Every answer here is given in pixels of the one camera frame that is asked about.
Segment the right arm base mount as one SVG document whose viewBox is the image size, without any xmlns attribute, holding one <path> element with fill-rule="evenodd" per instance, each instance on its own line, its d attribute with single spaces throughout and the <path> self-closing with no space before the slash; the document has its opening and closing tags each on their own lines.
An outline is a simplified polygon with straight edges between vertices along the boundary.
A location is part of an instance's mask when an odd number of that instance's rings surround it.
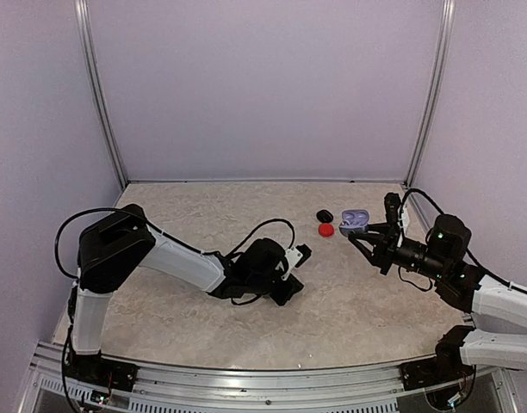
<svg viewBox="0 0 527 413">
<path fill-rule="evenodd" d="M 432 357 L 402 363 L 399 370 L 403 389 L 424 389 L 427 403 L 440 412 L 455 411 L 464 404 L 473 392 L 477 368 L 462 362 L 460 349 L 474 330 L 457 325 L 437 343 Z"/>
</svg>

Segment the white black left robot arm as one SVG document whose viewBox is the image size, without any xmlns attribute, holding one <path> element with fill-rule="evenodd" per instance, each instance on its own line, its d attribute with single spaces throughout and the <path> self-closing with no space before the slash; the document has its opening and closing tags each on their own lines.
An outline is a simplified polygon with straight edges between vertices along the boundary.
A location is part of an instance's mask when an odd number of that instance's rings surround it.
<svg viewBox="0 0 527 413">
<path fill-rule="evenodd" d="M 69 314 L 68 342 L 77 354 L 73 365 L 89 382 L 100 382 L 109 373 L 98 355 L 109 301 L 136 268 L 167 274 L 233 305 L 269 297 L 283 306 L 304 287 L 293 272 L 312 254 L 305 244 L 282 247 L 267 237 L 247 236 L 222 254 L 199 250 L 157 228 L 139 205 L 106 212 L 79 235 Z"/>
</svg>

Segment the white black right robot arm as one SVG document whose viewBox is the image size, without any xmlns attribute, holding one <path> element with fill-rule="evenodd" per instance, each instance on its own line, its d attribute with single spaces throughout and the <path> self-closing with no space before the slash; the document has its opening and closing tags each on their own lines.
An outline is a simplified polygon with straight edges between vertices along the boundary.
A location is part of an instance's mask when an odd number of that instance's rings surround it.
<svg viewBox="0 0 527 413">
<path fill-rule="evenodd" d="M 351 232 L 349 241 L 368 262 L 386 274 L 392 266 L 433 281 L 449 306 L 467 313 L 496 317 L 527 329 L 527 287 L 465 262 L 471 231 L 456 216 L 437 216 L 426 243 L 402 237 L 394 222 Z M 527 371 L 527 335 L 491 333 L 457 325 L 438 342 L 428 364 L 429 375 L 445 382 L 474 365 Z"/>
</svg>

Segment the grey oval charging case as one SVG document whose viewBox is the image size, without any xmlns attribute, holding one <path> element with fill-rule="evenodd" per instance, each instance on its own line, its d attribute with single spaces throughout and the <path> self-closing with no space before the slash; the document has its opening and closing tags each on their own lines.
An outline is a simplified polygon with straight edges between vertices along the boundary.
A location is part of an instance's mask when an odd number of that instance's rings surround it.
<svg viewBox="0 0 527 413">
<path fill-rule="evenodd" d="M 365 209 L 349 209 L 342 211 L 342 222 L 338 229 L 340 233 L 348 237 L 351 233 L 363 233 L 369 227 L 369 212 Z"/>
</svg>

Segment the black earbud charging case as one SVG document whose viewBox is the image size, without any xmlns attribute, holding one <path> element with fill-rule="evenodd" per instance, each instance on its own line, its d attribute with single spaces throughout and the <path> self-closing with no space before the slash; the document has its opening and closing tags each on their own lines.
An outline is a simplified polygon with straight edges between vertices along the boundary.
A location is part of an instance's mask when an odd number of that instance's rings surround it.
<svg viewBox="0 0 527 413">
<path fill-rule="evenodd" d="M 321 209 L 321 210 L 316 212 L 316 219 L 320 223 L 330 224 L 334 220 L 334 217 L 333 217 L 332 213 L 329 212 L 328 210 Z"/>
</svg>

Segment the left aluminium corner post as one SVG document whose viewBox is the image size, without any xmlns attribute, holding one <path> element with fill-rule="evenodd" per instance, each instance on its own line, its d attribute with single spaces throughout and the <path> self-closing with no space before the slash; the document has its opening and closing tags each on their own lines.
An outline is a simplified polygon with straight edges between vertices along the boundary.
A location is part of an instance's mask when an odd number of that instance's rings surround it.
<svg viewBox="0 0 527 413">
<path fill-rule="evenodd" d="M 96 48 L 90 24 L 89 2 L 86 0 L 75 0 L 73 3 L 80 45 L 84 56 L 96 116 L 102 129 L 103 142 L 106 146 L 111 167 L 115 173 L 118 185 L 121 190 L 124 190 L 127 187 L 129 180 L 111 124 L 109 109 L 97 67 Z"/>
</svg>

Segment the right aluminium corner post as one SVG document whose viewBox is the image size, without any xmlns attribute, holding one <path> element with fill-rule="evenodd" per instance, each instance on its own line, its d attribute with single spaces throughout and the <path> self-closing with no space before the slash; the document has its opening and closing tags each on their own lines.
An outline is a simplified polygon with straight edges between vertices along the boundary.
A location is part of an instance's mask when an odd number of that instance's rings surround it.
<svg viewBox="0 0 527 413">
<path fill-rule="evenodd" d="M 418 127 L 418 136 L 413 149 L 411 162 L 406 173 L 405 184 L 412 187 L 416 181 L 419 166 L 422 162 L 425 146 L 429 138 L 437 102 L 440 96 L 443 74 L 448 60 L 450 39 L 455 20 L 456 1 L 443 1 L 437 47 L 432 65 L 431 80 L 429 83 L 423 115 Z"/>
</svg>

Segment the red round case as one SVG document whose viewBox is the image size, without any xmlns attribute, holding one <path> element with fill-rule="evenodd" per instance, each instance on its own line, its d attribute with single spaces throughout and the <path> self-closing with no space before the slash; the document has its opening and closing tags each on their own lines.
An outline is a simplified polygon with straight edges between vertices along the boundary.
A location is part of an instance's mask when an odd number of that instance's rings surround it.
<svg viewBox="0 0 527 413">
<path fill-rule="evenodd" d="M 335 233 L 335 228 L 330 223 L 321 223 L 318 227 L 318 233 L 322 237 L 332 237 Z"/>
</svg>

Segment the front aluminium rail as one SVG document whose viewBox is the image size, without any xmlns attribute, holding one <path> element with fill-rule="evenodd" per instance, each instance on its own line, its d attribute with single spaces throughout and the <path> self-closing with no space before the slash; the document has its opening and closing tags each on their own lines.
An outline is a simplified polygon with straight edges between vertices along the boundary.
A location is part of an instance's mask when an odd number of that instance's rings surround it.
<svg viewBox="0 0 527 413">
<path fill-rule="evenodd" d="M 16 412 L 71 412 L 60 374 L 62 346 L 39 342 L 27 370 Z M 456 382 L 406 391 L 399 362 L 359 367 L 279 371 L 174 366 L 107 356 L 134 364 L 131 391 L 113 390 L 109 404 L 90 396 L 105 391 L 67 380 L 71 398 L 93 412 L 401 412 L 430 411 L 426 396 Z M 468 401 L 454 412 L 521 412 L 511 377 L 482 367 Z"/>
</svg>

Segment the aluminium corner post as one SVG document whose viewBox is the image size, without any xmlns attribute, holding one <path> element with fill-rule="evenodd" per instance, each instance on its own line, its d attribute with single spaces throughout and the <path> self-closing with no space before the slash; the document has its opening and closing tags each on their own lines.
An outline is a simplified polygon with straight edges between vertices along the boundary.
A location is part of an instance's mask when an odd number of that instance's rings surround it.
<svg viewBox="0 0 527 413">
<path fill-rule="evenodd" d="M 437 47 L 432 65 L 431 80 L 429 83 L 423 115 L 418 127 L 418 136 L 413 149 L 411 162 L 406 173 L 405 184 L 412 187 L 416 181 L 419 166 L 422 162 L 425 146 L 429 138 L 437 102 L 440 96 L 443 74 L 448 60 L 450 39 L 455 20 L 456 1 L 443 1 Z"/>
<path fill-rule="evenodd" d="M 96 116 L 102 129 L 103 142 L 106 146 L 111 167 L 115 173 L 118 185 L 121 190 L 124 190 L 127 187 L 129 180 L 111 124 L 109 109 L 97 67 L 96 48 L 90 24 L 89 2 L 86 0 L 75 0 L 73 3 L 80 45 L 84 56 Z"/>
</svg>

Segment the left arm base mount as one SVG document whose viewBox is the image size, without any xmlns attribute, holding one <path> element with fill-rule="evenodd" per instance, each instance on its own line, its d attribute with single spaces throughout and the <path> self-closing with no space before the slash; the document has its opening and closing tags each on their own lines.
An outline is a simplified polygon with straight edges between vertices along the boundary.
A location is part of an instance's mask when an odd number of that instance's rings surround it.
<svg viewBox="0 0 527 413">
<path fill-rule="evenodd" d="M 139 367 L 125 361 L 115 361 L 101 354 L 65 357 L 64 372 L 67 378 L 107 388 L 108 390 L 133 390 Z"/>
</svg>

